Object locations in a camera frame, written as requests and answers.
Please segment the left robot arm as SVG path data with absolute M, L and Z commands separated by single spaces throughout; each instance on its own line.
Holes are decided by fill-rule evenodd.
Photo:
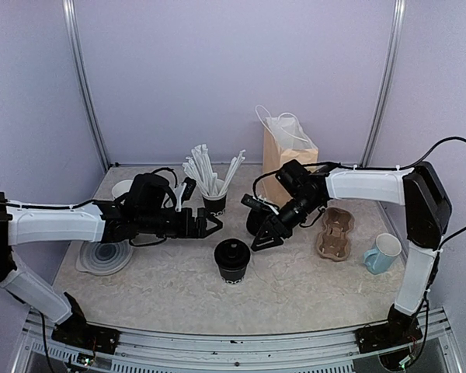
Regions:
M 55 291 L 13 253 L 14 246 L 31 242 L 129 242 L 138 235 L 166 239 L 204 239 L 223 223 L 206 208 L 193 210 L 174 204 L 122 196 L 114 201 L 89 200 L 77 205 L 23 204 L 0 192 L 0 288 L 34 307 L 61 326 L 79 346 L 93 338 L 76 300 Z

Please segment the black plastic cup lid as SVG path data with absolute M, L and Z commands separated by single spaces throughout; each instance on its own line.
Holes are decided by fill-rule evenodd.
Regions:
M 222 269 L 242 269 L 248 265 L 250 258 L 250 248 L 239 239 L 225 239 L 214 249 L 215 262 Z

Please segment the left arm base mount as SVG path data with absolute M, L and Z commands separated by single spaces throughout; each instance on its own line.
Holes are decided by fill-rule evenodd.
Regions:
M 88 323 L 75 298 L 67 292 L 64 296 L 71 306 L 71 315 L 66 321 L 55 324 L 52 339 L 69 346 L 114 355 L 120 331 Z

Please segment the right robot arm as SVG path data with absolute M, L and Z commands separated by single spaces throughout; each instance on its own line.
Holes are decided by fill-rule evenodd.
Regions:
M 246 194 L 242 204 L 264 213 L 251 248 L 260 251 L 283 245 L 296 226 L 306 222 L 330 200 L 372 200 L 396 204 L 405 210 L 408 256 L 402 285 L 382 339 L 397 345 L 412 332 L 408 317 L 415 315 L 424 299 L 438 262 L 438 252 L 447 231 L 452 204 L 435 169 L 429 162 L 392 169 L 361 169 L 337 162 L 302 165 L 297 160 L 274 171 L 277 182 L 290 195 L 282 207 L 274 207 L 259 197 Z

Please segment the black paper coffee cup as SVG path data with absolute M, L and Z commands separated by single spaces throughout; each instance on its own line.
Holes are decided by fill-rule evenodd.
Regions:
M 219 266 L 219 274 L 226 284 L 240 284 L 244 277 L 248 266 L 238 268 L 228 268 Z

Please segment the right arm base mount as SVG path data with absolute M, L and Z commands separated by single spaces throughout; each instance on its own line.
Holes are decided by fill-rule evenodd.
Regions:
M 363 326 L 354 334 L 361 354 L 401 346 L 423 338 L 417 314 L 406 315 L 394 306 L 390 307 L 385 322 Z

